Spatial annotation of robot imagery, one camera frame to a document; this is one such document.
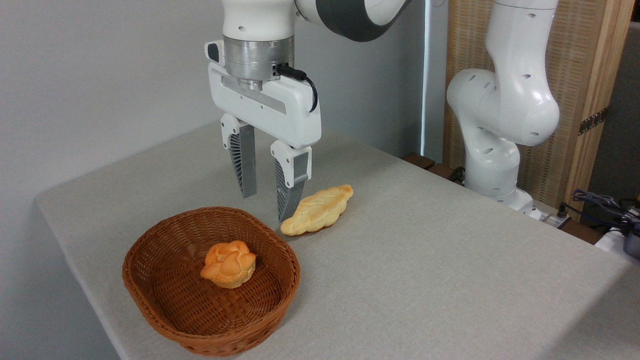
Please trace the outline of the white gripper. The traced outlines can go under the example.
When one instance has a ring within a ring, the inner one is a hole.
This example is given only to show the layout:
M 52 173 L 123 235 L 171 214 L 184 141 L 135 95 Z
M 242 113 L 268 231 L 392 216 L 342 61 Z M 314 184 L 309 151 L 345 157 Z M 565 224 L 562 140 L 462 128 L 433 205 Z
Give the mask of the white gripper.
M 281 76 L 262 89 L 247 89 L 229 75 L 220 39 L 205 44 L 211 96 L 221 117 L 222 145 L 230 153 L 243 198 L 258 191 L 255 128 L 278 139 L 270 146 L 275 159 L 278 221 L 291 218 L 312 177 L 311 145 L 322 136 L 320 108 L 313 107 L 308 82 Z

